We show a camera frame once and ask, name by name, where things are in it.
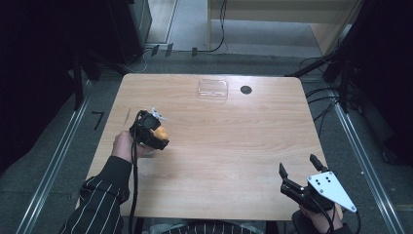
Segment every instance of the shirt sleeve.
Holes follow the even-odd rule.
[[[59,233],[121,233],[120,206],[129,199],[131,164],[111,156],[99,175],[86,180],[80,190],[80,206]]]

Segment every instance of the person's arm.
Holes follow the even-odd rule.
[[[129,198],[131,145],[129,132],[116,136],[112,156],[102,171],[86,180],[80,190],[80,206],[63,224],[59,233],[121,233],[120,205]],[[137,147],[137,156],[153,150]]]
[[[314,227],[319,233],[326,233],[328,228],[330,228],[327,219],[322,213],[313,213],[303,208],[302,206],[300,206],[300,210],[304,216],[312,221]],[[332,220],[334,226],[334,234],[353,234],[349,226],[346,223],[343,223],[340,216],[338,215],[337,210],[327,211],[327,214],[330,216],[330,218],[333,218],[334,215],[334,219]]]

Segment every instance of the table top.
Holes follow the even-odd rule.
[[[200,98],[200,80],[226,81],[227,98]],[[252,92],[243,94],[242,86]],[[310,154],[326,165],[297,78],[128,74],[88,177],[103,168],[114,136],[152,107],[168,118],[162,126],[170,143],[138,160],[137,216],[290,220],[298,206],[280,193],[279,164],[301,185],[317,173]],[[129,215],[131,200],[122,215]]]

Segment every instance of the transparent plastic container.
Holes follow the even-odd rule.
[[[228,99],[228,82],[223,80],[200,80],[198,83],[199,99]]]

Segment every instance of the yellow object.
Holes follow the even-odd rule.
[[[159,127],[158,129],[156,129],[155,131],[153,131],[153,134],[156,138],[159,139],[168,139],[168,135],[165,132],[165,129],[163,127]]]

